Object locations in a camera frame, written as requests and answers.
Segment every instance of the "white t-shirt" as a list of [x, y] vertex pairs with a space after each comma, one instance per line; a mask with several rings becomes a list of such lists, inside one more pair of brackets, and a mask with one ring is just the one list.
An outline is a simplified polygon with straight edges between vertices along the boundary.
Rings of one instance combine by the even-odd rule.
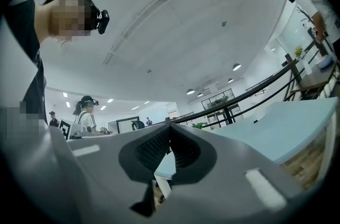
[[340, 38], [340, 21], [327, 0], [295, 0], [297, 4], [312, 18], [316, 12], [320, 12], [325, 22], [328, 40], [334, 43]]
[[96, 122], [95, 122], [95, 117], [91, 113], [87, 113], [85, 111], [82, 111], [79, 116], [75, 117], [75, 123], [81, 125], [81, 126], [86, 126], [86, 127], [96, 127]]

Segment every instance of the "black shirt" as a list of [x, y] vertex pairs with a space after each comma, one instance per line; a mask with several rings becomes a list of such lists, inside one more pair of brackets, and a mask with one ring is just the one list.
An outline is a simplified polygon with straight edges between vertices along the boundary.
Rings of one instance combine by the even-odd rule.
[[59, 121], [57, 119], [51, 119], [51, 121], [49, 122], [49, 125], [59, 127]]
[[40, 58], [40, 43], [34, 29], [34, 16], [34, 0], [8, 6], [5, 11], [6, 20], [16, 40], [38, 68], [35, 78], [20, 103], [21, 113], [36, 114], [38, 115], [37, 118], [44, 119], [47, 123], [44, 97], [44, 67]]

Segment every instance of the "table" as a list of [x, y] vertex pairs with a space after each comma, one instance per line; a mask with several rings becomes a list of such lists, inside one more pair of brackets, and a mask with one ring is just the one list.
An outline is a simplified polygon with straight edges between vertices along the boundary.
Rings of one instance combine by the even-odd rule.
[[[274, 102], [266, 109], [266, 116], [257, 123], [256, 114], [211, 132], [244, 142], [271, 161], [282, 164], [304, 149], [331, 121], [326, 134], [325, 154], [318, 180], [329, 167], [336, 135], [337, 98], [306, 101]], [[176, 173], [173, 153], [165, 156], [155, 172], [164, 197], [170, 194], [167, 179]]]
[[304, 76], [301, 82], [294, 86], [294, 88], [291, 90], [291, 93], [303, 92], [310, 89], [324, 87], [332, 78], [335, 68], [335, 62], [323, 70], [320, 70], [319, 67], [315, 65], [312, 69], [312, 73], [310, 75]]

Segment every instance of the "ceiling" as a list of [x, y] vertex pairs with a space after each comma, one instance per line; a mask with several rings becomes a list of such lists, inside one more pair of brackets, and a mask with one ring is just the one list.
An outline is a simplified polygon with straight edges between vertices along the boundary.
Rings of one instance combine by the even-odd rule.
[[[47, 87], [141, 101], [190, 101], [197, 95], [187, 96], [189, 88], [203, 91], [213, 83], [223, 86], [231, 77], [241, 78], [268, 42], [285, 4], [285, 0], [93, 1], [109, 12], [105, 34], [93, 32], [62, 47], [47, 40], [41, 47]], [[242, 67], [233, 72], [235, 63]]]

